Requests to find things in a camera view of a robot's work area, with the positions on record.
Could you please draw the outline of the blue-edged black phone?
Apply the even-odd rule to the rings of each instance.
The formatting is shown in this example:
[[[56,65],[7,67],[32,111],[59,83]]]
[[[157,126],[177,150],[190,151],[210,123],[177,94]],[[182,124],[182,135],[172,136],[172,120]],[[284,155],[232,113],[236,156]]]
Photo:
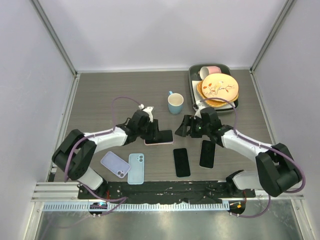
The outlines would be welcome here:
[[[161,130],[161,140],[174,140],[172,130]]]

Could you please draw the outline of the pink phone case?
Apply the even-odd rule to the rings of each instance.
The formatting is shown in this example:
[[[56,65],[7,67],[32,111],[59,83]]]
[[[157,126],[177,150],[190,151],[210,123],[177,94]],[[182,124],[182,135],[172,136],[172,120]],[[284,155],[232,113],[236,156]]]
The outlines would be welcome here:
[[[153,146],[153,145],[167,145],[167,144],[173,144],[173,140],[145,140],[144,144],[146,146]]]

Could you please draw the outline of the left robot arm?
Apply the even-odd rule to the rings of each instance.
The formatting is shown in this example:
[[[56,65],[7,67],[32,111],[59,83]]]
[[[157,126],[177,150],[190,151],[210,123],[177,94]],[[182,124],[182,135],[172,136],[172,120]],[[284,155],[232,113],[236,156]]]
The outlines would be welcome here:
[[[144,110],[137,110],[132,117],[115,127],[93,133],[72,130],[52,155],[52,162],[65,173],[65,178],[77,181],[93,198],[106,196],[107,181],[90,167],[94,154],[112,147],[134,142],[137,138],[158,141],[164,134],[157,119]]]

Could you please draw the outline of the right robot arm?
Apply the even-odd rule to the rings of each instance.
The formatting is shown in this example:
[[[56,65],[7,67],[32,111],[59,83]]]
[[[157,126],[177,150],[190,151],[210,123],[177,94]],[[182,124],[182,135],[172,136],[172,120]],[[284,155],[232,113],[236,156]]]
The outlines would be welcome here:
[[[185,115],[175,134],[192,138],[207,136],[212,143],[233,150],[256,164],[256,171],[241,170],[232,176],[232,181],[225,186],[230,197],[238,197],[245,189],[264,190],[277,197],[282,193],[299,192],[306,184],[303,171],[284,144],[270,145],[241,134],[232,126],[222,124],[211,107],[199,109],[195,115]],[[293,190],[296,184],[301,186]]]

